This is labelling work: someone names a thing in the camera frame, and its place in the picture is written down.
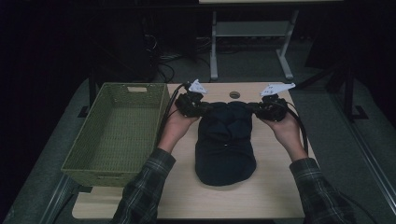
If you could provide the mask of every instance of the table surface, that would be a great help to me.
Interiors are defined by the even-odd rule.
[[[231,91],[238,91],[236,101],[259,102],[260,92],[268,85],[254,83],[206,83],[203,101],[231,102]],[[169,84],[170,93],[177,84]],[[292,103],[288,91],[278,94]],[[172,155],[177,162],[166,179],[158,207],[158,218],[289,218],[303,217],[303,208],[290,172],[290,158],[276,141],[272,130],[253,118],[251,143],[257,169],[245,181],[226,187],[211,187],[200,182],[194,171],[194,146],[199,121],[191,125],[177,143]],[[309,155],[315,155],[309,146]],[[73,209],[75,218],[112,218],[121,198],[122,188],[94,187],[81,192]]]

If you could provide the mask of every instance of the wicker basket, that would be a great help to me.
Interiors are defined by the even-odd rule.
[[[166,84],[105,83],[62,171],[83,186],[123,187],[154,149]]]

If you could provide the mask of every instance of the plaid shirt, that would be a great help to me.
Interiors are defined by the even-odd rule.
[[[127,184],[111,224],[156,223],[157,208],[165,179],[175,159],[154,149],[139,175]],[[314,159],[290,166],[300,192],[305,223],[355,223],[353,210],[324,178]]]
[[[304,223],[356,223],[352,207],[327,182],[314,159],[295,161],[290,170],[300,192]]]

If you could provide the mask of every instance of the baseball cap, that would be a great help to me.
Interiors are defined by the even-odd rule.
[[[210,186],[227,186],[248,179],[256,169],[250,143],[252,112],[246,103],[211,103],[199,123],[195,173]]]

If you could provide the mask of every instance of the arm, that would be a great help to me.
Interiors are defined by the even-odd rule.
[[[290,170],[300,193],[305,223],[356,223],[352,207],[325,179],[317,162],[305,153],[294,117],[288,113],[280,122],[263,122],[274,131],[290,156]]]
[[[123,192],[110,223],[155,223],[165,179],[176,160],[171,152],[180,138],[198,118],[185,118],[175,105],[170,109],[158,148],[155,148],[137,177]]]

